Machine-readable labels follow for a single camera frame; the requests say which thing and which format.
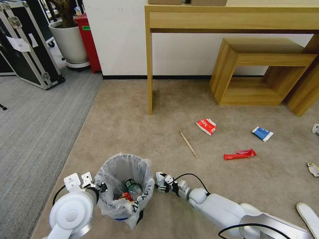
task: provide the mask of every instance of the red snack wrapper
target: red snack wrapper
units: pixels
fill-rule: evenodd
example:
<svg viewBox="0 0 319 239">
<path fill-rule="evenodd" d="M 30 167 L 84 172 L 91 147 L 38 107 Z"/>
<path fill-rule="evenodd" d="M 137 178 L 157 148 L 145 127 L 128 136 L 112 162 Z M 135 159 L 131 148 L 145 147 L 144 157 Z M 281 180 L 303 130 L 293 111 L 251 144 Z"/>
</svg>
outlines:
<svg viewBox="0 0 319 239">
<path fill-rule="evenodd" d="M 216 124 L 211 119 L 202 119 L 197 121 L 196 124 L 208 135 L 212 135 L 216 130 Z"/>
<path fill-rule="evenodd" d="M 231 159 L 240 159 L 240 158 L 250 158 L 257 155 L 253 149 L 239 150 L 236 153 L 237 154 L 224 154 L 224 159 L 231 160 Z"/>
<path fill-rule="evenodd" d="M 123 193 L 123 194 L 122 194 L 122 197 L 124 197 L 126 200 L 134 201 L 134 200 L 131 198 L 131 195 L 130 195 L 129 193 Z"/>
</svg>

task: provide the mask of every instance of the gray carpet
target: gray carpet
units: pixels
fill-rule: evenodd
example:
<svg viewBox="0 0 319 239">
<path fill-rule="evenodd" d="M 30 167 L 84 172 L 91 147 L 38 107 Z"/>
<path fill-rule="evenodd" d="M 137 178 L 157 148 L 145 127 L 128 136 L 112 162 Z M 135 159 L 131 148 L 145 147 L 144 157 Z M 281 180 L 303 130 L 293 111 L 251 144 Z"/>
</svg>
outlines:
<svg viewBox="0 0 319 239">
<path fill-rule="evenodd" d="M 65 66 L 66 82 L 43 90 L 0 77 L 0 238 L 29 238 L 91 108 L 102 75 Z"/>
</svg>

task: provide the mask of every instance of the wooden bench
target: wooden bench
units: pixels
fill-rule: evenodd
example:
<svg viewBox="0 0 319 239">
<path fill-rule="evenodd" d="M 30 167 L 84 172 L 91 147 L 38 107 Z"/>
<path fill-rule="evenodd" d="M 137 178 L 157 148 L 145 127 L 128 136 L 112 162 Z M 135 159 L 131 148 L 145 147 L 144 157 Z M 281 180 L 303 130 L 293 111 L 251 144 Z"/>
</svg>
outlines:
<svg viewBox="0 0 319 239">
<path fill-rule="evenodd" d="M 211 90 L 219 105 L 279 105 L 316 54 L 283 38 L 224 38 Z M 263 77 L 233 77 L 236 66 L 269 66 Z"/>
</svg>

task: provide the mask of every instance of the red cabinet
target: red cabinet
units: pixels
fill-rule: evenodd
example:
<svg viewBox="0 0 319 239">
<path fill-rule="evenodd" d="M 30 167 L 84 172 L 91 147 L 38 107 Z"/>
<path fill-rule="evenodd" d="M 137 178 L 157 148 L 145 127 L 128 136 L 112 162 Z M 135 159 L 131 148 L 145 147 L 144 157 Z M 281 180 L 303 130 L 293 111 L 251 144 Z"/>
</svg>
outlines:
<svg viewBox="0 0 319 239">
<path fill-rule="evenodd" d="M 97 56 L 93 36 L 91 33 L 91 29 L 90 29 L 90 25 L 89 25 L 89 21 L 87 19 L 86 13 L 84 13 L 83 15 L 79 17 L 76 17 L 74 20 L 77 21 L 77 24 L 79 26 L 84 47 L 92 68 L 92 72 L 95 74 L 96 71 L 101 71 L 101 65 L 100 65 L 99 58 Z"/>
</svg>

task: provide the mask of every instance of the white paper label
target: white paper label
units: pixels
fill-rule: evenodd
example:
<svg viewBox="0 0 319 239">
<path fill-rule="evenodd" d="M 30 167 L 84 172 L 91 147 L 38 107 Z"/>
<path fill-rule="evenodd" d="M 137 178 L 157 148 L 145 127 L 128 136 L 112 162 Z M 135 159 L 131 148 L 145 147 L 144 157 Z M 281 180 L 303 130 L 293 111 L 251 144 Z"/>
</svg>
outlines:
<svg viewBox="0 0 319 239">
<path fill-rule="evenodd" d="M 32 35 L 32 33 L 29 33 L 29 37 L 30 37 L 30 39 L 31 39 L 32 47 L 33 47 L 33 48 L 39 46 L 38 43 L 37 43 L 37 41 L 36 41 L 36 39 L 35 39 L 34 36 Z"/>
<path fill-rule="evenodd" d="M 22 38 L 7 37 L 7 39 L 12 45 L 12 47 L 16 49 L 17 51 L 20 51 L 20 52 L 31 51 L 30 45 L 27 42 L 25 42 Z"/>
</svg>

